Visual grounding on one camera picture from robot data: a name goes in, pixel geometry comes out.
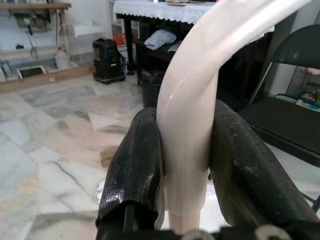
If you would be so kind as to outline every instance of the plastic bottle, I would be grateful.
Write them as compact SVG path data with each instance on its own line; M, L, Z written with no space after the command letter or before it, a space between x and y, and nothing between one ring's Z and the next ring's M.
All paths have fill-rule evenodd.
M69 69L71 67L69 57L61 47L58 48L58 52L56 53L54 59L59 70Z

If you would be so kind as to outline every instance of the chair backrest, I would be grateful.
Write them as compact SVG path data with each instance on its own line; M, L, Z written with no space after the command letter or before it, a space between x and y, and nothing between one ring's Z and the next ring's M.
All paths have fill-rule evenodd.
M320 24L290 34L276 49L271 61L320 69Z

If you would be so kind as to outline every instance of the white container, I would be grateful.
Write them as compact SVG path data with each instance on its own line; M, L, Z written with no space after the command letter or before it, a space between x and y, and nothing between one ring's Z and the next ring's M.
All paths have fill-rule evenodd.
M58 48L58 52L56 53L54 59L59 70L71 68L69 57L61 47Z
M6 76L2 68L0 67L0 83L4 83L6 81Z

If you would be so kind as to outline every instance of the chair seat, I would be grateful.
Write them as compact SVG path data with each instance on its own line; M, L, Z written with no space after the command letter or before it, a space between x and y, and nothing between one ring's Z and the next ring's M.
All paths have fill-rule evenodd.
M238 114L265 142L320 167L320 113L267 97Z

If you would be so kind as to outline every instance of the marble floor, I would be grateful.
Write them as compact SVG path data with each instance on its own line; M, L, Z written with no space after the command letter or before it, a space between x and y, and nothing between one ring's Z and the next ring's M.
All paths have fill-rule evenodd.
M117 147L143 108L135 76L84 76L0 94L0 239L94 240L100 154ZM320 171L270 146L298 188L320 194ZM200 227L226 225L208 183ZM163 228L168 228L165 218Z

